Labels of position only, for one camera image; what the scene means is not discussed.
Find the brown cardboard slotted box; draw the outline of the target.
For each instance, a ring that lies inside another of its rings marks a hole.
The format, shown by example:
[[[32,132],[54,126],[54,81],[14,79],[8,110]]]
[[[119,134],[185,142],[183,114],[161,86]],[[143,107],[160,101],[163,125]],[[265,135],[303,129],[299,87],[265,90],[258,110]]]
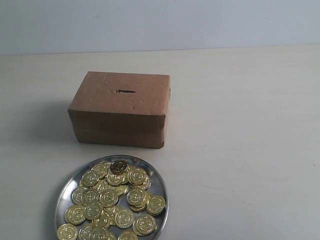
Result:
[[[160,149],[170,97],[166,74],[89,71],[67,111],[80,143]]]

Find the dark shaded gold coin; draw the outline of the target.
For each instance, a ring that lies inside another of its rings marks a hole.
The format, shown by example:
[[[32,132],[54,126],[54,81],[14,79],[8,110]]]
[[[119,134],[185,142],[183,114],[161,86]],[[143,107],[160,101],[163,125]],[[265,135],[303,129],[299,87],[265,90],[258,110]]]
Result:
[[[115,175],[122,175],[126,169],[128,164],[124,160],[115,160],[110,164],[110,171]]]

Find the gold coin right edge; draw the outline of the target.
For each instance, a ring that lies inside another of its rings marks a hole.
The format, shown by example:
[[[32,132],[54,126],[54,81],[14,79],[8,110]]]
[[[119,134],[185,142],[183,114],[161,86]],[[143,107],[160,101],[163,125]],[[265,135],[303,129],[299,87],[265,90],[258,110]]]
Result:
[[[147,203],[147,212],[151,215],[159,215],[166,206],[166,200],[160,195],[153,195]]]

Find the gold coin edge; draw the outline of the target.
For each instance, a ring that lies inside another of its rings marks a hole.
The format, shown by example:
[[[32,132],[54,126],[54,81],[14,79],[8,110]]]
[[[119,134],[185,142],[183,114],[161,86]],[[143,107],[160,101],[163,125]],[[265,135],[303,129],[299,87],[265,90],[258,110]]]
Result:
[[[64,220],[75,226],[80,225],[86,220],[84,210],[82,205],[72,205],[65,211]]]
[[[166,206],[166,200],[160,195],[153,195],[147,203],[147,212],[151,215],[159,215]]]

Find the round steel plate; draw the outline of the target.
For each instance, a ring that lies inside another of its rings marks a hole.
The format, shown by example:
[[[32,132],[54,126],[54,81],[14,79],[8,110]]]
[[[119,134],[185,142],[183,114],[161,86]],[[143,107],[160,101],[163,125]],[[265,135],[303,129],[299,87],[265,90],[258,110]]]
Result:
[[[64,215],[68,207],[73,205],[72,193],[78,187],[83,174],[90,170],[94,165],[105,162],[114,162],[116,160],[125,160],[128,164],[134,167],[141,167],[146,170],[151,179],[151,186],[149,191],[154,195],[163,196],[166,201],[166,206],[162,213],[155,216],[157,228],[151,234],[141,236],[140,240],[156,240],[161,235],[168,218],[169,211],[169,198],[165,182],[160,173],[147,161],[138,157],[130,155],[109,155],[93,160],[79,168],[77,168],[70,175],[69,179],[64,181],[63,186],[60,188],[59,194],[56,197],[55,213],[52,221],[52,229],[54,232],[66,223]]]

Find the gold coin plate centre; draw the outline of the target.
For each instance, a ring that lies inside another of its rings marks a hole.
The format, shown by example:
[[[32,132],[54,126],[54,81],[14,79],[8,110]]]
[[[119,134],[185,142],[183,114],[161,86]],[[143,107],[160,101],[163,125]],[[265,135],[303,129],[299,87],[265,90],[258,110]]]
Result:
[[[105,208],[113,207],[119,200],[118,193],[113,189],[107,189],[100,193],[99,201]]]

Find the gold coin front right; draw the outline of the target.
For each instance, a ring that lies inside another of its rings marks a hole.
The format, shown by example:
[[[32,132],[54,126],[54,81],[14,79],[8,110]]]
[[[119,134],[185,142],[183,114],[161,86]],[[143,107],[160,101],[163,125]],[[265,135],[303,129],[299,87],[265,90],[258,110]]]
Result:
[[[118,236],[118,240],[139,240],[139,238],[132,230],[125,230]]]

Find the gold coin left edge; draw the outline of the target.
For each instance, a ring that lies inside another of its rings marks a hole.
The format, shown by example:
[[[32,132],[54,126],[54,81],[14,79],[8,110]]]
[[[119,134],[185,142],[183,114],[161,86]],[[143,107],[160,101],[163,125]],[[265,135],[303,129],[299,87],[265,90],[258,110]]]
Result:
[[[84,210],[82,205],[72,205],[65,211],[64,220],[75,226],[80,225],[86,220]]]

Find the gold coin front middle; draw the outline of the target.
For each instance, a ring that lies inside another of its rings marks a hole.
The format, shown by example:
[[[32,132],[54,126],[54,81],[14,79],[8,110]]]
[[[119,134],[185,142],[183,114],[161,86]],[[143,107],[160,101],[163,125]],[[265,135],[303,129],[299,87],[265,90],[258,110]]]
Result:
[[[115,240],[116,236],[106,226],[94,227],[92,224],[84,225],[78,233],[80,240]]]

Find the gold coin front left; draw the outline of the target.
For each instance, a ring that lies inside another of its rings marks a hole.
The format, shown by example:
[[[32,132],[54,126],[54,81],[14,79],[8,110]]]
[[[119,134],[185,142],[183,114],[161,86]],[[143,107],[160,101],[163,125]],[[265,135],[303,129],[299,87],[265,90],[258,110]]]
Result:
[[[78,228],[71,223],[61,225],[56,232],[59,240],[76,240],[78,238],[78,234]]]

